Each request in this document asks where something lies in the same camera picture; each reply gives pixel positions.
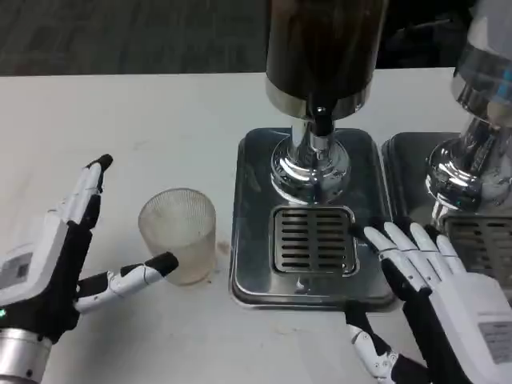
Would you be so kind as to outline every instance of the robotic hand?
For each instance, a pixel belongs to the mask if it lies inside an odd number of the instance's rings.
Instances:
[[[99,217],[108,154],[0,265],[0,382],[40,382],[53,344],[80,314],[130,295],[178,267],[170,253],[78,280]]]
[[[512,309],[498,282],[466,272],[450,240],[437,246],[417,223],[407,225],[414,244],[392,222],[383,232],[364,229],[377,249],[393,292],[427,367],[395,352],[377,336],[364,309],[346,308],[351,342],[368,372],[382,383],[512,382]]]

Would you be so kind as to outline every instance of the drip tray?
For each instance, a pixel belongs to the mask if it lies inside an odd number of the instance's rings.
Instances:
[[[512,218],[449,217],[445,228],[464,266],[500,283],[512,298]]]
[[[270,159],[290,129],[252,130],[240,142],[234,193],[230,292],[256,308],[381,309],[393,294],[380,262],[348,229],[389,218],[378,149],[364,131],[336,130],[351,161],[346,191],[327,205],[296,205],[272,187]]]
[[[357,270],[350,213],[343,208],[278,208],[274,264],[279,272],[349,276]]]

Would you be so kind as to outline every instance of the white table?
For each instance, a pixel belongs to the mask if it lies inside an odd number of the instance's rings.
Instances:
[[[401,131],[460,130],[467,117],[451,97],[451,73],[377,71],[367,105],[338,126],[367,130],[379,145]],[[0,78],[0,250],[16,224],[63,197],[105,152],[115,161],[84,276],[149,257],[138,212],[169,187],[206,193],[218,242],[229,242],[239,140],[289,125],[267,101],[264,76]],[[43,382],[374,382],[343,314],[243,309],[228,295],[229,259],[218,251],[215,272],[199,285],[160,282],[81,318],[53,348]],[[420,358],[400,309],[371,317],[397,350]]]

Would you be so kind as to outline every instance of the translucent cup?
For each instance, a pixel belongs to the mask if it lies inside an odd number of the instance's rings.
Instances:
[[[203,280],[215,264],[215,208],[207,196],[179,188],[153,196],[138,216],[153,256],[170,251],[179,267],[167,276],[182,286]]]

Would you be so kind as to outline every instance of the metal grate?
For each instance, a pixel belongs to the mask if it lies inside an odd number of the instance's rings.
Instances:
[[[446,219],[455,250],[471,272],[496,278],[512,298],[512,218]]]
[[[274,264],[280,272],[356,271],[350,213],[343,208],[280,208],[274,212]]]

